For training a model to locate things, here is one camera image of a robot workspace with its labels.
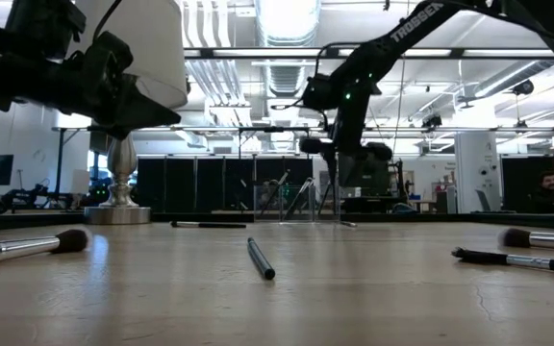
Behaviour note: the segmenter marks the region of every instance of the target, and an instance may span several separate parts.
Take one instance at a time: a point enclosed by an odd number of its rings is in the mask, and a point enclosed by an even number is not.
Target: wooden table
[[[91,227],[84,253],[0,263],[0,345],[554,345],[554,273],[450,256],[498,251],[502,229]],[[274,282],[250,260],[250,235]]]

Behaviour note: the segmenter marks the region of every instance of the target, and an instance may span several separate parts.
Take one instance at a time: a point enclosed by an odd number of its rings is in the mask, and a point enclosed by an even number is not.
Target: black robotic arm
[[[141,94],[138,77],[124,73],[134,57],[115,35],[104,32],[86,52],[64,60],[85,25],[70,0],[13,1],[0,28],[0,111],[33,102],[88,116],[119,139],[135,129],[178,123],[176,112]]]
[[[420,2],[412,13],[387,34],[361,44],[330,76],[316,74],[303,92],[303,107],[317,111],[337,109],[335,122],[327,126],[331,143],[308,138],[301,150],[321,153],[331,166],[336,152],[357,156],[361,146],[369,97],[374,86],[386,76],[398,59],[460,10],[475,10],[498,17],[505,15],[537,31],[554,52],[554,0],[430,0]],[[392,151],[373,149],[381,160],[390,160]]]

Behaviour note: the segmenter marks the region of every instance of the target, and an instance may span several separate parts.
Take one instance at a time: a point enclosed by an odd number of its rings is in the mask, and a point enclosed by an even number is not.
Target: fluorescent light
[[[312,57],[319,53],[319,49],[310,48],[259,48],[259,49],[215,49],[214,55],[221,58],[235,58],[240,56],[262,57]]]
[[[340,49],[340,57],[349,57],[354,49]],[[410,49],[405,52],[406,57],[447,57],[450,55],[450,49]]]
[[[406,57],[447,57],[450,49],[410,49],[405,52]]]
[[[512,56],[532,56],[532,57],[554,57],[550,49],[466,49],[464,57],[512,57]]]
[[[144,128],[144,129],[138,129],[139,131],[170,131],[169,127],[155,127],[155,128]]]
[[[172,131],[199,131],[199,132],[238,132],[239,128],[236,127],[188,127],[188,126],[173,126],[170,128]]]
[[[487,95],[487,93],[489,93],[491,90],[495,89],[497,86],[500,86],[502,85],[503,83],[505,83],[506,81],[508,81],[509,79],[513,78],[515,75],[519,74],[520,72],[526,70],[527,68],[535,65],[536,63],[538,62],[529,62],[527,63],[526,65],[522,66],[520,69],[516,70],[515,72],[505,76],[504,78],[500,79],[499,81],[491,84],[490,86],[487,86],[485,87],[484,89],[476,92],[475,96],[476,97],[484,97]]]
[[[185,57],[186,58],[198,58],[198,57],[200,57],[200,50],[192,49],[192,48],[186,48],[185,49]]]
[[[252,66],[270,67],[270,66],[284,66],[284,67],[299,67],[299,66],[315,66],[315,62],[288,62],[288,61],[263,61],[263,62],[251,62]]]

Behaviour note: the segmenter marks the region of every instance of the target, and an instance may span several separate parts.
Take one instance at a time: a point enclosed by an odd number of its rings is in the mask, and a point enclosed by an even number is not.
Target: person
[[[534,209],[540,213],[554,212],[554,172],[542,172],[540,185],[532,195]]]

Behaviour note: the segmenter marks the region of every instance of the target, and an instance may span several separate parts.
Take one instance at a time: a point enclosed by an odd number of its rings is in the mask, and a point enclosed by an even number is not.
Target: ceiling
[[[407,15],[418,1],[391,0],[390,9],[383,11],[384,1],[366,0],[322,0],[314,46],[332,41],[364,41],[379,37],[393,28],[400,18]],[[0,26],[10,10],[11,1],[0,1]],[[202,3],[198,3],[202,12]],[[228,1],[228,27],[230,40],[236,47],[257,47],[257,18],[253,0]],[[284,25],[288,25],[288,15],[282,15]],[[425,38],[417,47],[453,48],[545,48],[542,40],[534,33],[513,24],[498,21],[474,12],[459,12],[434,33]],[[430,113],[418,112],[423,106],[445,94],[447,90],[459,89],[461,85],[477,84],[487,80],[501,70],[516,63],[514,60],[406,60],[397,62],[380,82],[382,96],[373,96],[367,113],[368,121],[373,116],[380,125],[419,126],[420,120]],[[265,67],[258,62],[236,60],[236,71],[246,101],[251,107],[250,118],[258,124],[274,124],[275,111],[269,111],[266,100],[270,98],[264,83]],[[330,74],[340,61],[322,61],[321,73]],[[313,74],[311,67],[305,74]],[[540,113],[554,109],[554,66],[531,78],[536,87],[530,96],[521,97],[518,108],[515,97],[499,93],[491,98],[498,125],[512,126],[516,116]],[[454,103],[446,103],[435,108],[443,118],[444,125],[450,124],[454,113]],[[183,123],[203,125],[205,117],[205,95],[197,83],[192,83],[189,102],[179,109]],[[290,124],[317,126],[320,116],[312,111],[301,111]],[[554,126],[554,114],[536,123],[535,126]],[[549,137],[542,134],[532,137]]]

